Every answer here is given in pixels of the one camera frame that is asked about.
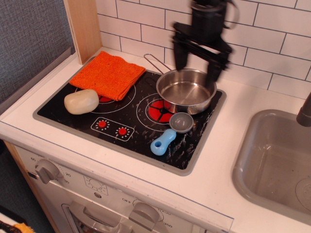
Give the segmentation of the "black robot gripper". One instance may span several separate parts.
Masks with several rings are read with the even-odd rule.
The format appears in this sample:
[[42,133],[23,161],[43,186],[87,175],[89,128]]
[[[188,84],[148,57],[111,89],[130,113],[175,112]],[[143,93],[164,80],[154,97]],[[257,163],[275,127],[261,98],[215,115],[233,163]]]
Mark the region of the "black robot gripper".
[[184,69],[189,53],[208,61],[207,81],[214,83],[228,67],[232,48],[221,38],[225,26],[227,4],[231,0],[192,0],[191,24],[175,22],[173,52],[175,67]]

